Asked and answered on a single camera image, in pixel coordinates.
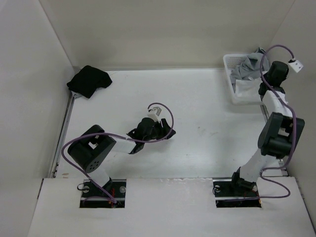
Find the white tank top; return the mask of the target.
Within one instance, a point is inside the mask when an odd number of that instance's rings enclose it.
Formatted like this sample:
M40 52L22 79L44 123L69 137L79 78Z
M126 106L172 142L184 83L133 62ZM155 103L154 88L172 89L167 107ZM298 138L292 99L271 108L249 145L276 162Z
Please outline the white tank top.
M258 92L261 83L262 79L260 77L256 79L249 77L248 80L236 79L233 93L234 103L238 105L262 104Z

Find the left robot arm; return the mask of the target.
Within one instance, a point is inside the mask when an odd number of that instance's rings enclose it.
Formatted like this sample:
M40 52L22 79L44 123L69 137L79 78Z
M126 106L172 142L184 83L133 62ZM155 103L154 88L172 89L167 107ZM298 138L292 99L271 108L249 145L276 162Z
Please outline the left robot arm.
M110 152L133 155L141 151L145 142L170 139L176 134L166 119L155 121L143 118L136 128L128 132L126 139L106 135L104 129L95 124L68 147L68 154L87 173L93 181L94 191L100 197L111 191L111 178L101 168L102 162Z

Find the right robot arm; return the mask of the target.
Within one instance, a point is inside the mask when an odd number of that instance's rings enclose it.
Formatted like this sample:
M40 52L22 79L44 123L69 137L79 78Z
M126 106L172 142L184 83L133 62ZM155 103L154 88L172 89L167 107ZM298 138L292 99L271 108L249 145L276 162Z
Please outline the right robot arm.
M253 190L257 179L261 178L265 171L273 169L270 164L276 159L293 156L305 121L298 118L286 102L281 83L286 80L288 72L287 64L274 61L270 69L263 74L258 93L269 118L259 135L257 151L232 175L229 190L234 195Z

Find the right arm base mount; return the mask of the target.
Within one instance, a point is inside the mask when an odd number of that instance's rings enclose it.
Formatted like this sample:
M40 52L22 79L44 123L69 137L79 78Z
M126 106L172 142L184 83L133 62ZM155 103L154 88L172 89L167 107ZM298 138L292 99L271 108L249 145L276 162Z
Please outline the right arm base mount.
M262 207L259 199L251 199L259 196L256 186L254 189L233 187L231 179L213 179L212 192L217 208Z

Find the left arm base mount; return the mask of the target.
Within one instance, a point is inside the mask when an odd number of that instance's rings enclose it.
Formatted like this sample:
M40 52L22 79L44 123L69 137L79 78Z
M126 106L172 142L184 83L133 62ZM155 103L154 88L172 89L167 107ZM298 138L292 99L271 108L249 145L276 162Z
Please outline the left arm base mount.
M97 188L90 180L84 180L77 186L81 192L80 208L125 208L126 180L110 180L104 189L114 197L117 202L109 200L109 196Z

